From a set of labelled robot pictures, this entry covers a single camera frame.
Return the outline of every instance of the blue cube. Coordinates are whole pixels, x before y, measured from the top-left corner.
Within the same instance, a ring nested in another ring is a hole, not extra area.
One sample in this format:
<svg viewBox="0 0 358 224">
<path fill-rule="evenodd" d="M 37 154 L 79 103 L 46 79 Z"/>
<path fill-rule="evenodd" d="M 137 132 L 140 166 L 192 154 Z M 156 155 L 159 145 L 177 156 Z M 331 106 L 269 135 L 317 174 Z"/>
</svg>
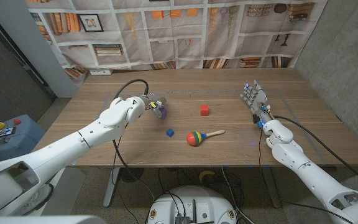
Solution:
<svg viewBox="0 0 358 224">
<path fill-rule="evenodd" d="M 174 132 L 173 132 L 173 130 L 172 130 L 172 129 L 168 129 L 168 130 L 167 130 L 167 136 L 172 137 L 172 136 L 173 136 L 173 134 L 174 134 Z"/>
</svg>

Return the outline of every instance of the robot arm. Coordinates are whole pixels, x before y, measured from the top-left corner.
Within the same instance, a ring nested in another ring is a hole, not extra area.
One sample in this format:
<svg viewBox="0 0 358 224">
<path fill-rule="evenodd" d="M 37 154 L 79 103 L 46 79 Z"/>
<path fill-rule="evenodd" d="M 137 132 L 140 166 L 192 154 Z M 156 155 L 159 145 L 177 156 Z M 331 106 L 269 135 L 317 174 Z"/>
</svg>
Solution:
<svg viewBox="0 0 358 224">
<path fill-rule="evenodd" d="M 272 148 L 273 157 L 296 173 L 326 210 L 358 223 L 358 191 L 341 185 L 303 153 L 293 140 L 293 133 L 274 119 L 266 94 L 256 80 L 254 83 L 256 90 L 247 84 L 240 96 L 254 116 L 258 116 L 257 124 L 268 135 L 266 143 Z M 335 215 L 330 216 L 334 223 L 348 223 Z"/>
<path fill-rule="evenodd" d="M 38 151 L 1 161 L 0 216 L 14 215 L 44 183 L 90 149 L 121 137 L 124 121 L 135 122 L 152 100 L 148 96 L 116 98 L 96 121 L 83 129 Z"/>
</svg>

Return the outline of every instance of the printed backdrop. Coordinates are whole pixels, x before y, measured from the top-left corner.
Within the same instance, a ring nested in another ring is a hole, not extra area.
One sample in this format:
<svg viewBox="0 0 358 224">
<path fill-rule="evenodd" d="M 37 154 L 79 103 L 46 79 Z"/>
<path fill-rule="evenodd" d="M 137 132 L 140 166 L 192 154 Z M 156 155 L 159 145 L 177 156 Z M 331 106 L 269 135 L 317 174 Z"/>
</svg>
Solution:
<svg viewBox="0 0 358 224">
<path fill-rule="evenodd" d="M 26 0 L 67 74 L 294 67 L 327 0 Z"/>
</svg>

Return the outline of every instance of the wooden table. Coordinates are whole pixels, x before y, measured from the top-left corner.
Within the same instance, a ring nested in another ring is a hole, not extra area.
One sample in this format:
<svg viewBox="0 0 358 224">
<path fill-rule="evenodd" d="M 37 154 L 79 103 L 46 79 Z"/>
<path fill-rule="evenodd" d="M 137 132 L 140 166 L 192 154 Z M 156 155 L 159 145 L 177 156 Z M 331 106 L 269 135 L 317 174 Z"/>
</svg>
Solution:
<svg viewBox="0 0 358 224">
<path fill-rule="evenodd" d="M 272 113 L 298 120 L 335 153 L 358 166 L 358 140 L 335 116 L 295 69 L 191 69 L 153 70 L 90 76 L 52 124 L 35 149 L 40 149 L 94 121 L 109 106 L 115 92 L 126 82 L 143 78 L 150 92 L 167 99 L 168 115 L 157 119 L 150 111 L 129 124 L 119 145 L 130 167 L 240 167 L 258 164 L 260 129 L 252 123 L 249 106 L 240 98 L 244 85 L 256 78 L 267 94 Z M 140 95 L 143 83 L 134 83 L 121 95 Z M 209 116 L 200 116 L 200 105 L 209 105 Z M 281 121 L 294 133 L 294 140 L 318 165 L 341 164 L 300 128 Z M 166 130 L 175 134 L 170 138 Z M 192 131 L 225 134 L 204 140 L 198 147 L 186 142 Z M 262 136 L 261 163 L 280 165 Z M 111 167 L 111 142 L 90 150 L 75 163 L 80 167 Z M 117 158 L 116 165 L 121 166 Z"/>
</svg>

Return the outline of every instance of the colorful ball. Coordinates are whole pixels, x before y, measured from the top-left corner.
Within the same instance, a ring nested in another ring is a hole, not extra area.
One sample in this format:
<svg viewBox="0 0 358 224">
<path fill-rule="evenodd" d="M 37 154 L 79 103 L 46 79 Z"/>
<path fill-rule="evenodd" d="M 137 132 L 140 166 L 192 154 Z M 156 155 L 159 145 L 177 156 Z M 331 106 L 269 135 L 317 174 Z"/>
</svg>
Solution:
<svg viewBox="0 0 358 224">
<path fill-rule="evenodd" d="M 189 144 L 195 146 L 201 142 L 201 134 L 197 131 L 193 131 L 187 135 L 186 140 Z"/>
</svg>

